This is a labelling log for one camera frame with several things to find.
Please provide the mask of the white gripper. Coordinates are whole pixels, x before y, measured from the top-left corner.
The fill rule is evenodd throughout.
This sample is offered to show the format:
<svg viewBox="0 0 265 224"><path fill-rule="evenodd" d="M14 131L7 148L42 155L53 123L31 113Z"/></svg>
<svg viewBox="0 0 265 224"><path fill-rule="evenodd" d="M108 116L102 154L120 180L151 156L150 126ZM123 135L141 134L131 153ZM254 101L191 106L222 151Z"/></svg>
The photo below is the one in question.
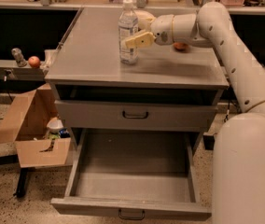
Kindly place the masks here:
<svg viewBox="0 0 265 224"><path fill-rule="evenodd" d="M124 38L120 45L125 49L140 49L150 47L154 42L158 45L171 45L173 39L174 15L162 15L154 18L138 18L141 31Z"/></svg>

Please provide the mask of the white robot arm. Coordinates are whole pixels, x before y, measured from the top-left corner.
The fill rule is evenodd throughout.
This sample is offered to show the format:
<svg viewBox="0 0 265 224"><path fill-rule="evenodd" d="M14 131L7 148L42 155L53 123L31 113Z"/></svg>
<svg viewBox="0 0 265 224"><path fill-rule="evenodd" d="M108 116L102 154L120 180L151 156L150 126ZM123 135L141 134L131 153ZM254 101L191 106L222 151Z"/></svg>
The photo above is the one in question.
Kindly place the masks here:
<svg viewBox="0 0 265 224"><path fill-rule="evenodd" d="M265 69L234 30L227 9L209 2L195 14L138 10L128 48L186 43L216 50L241 113L222 125L213 154L213 224L265 224Z"/></svg>

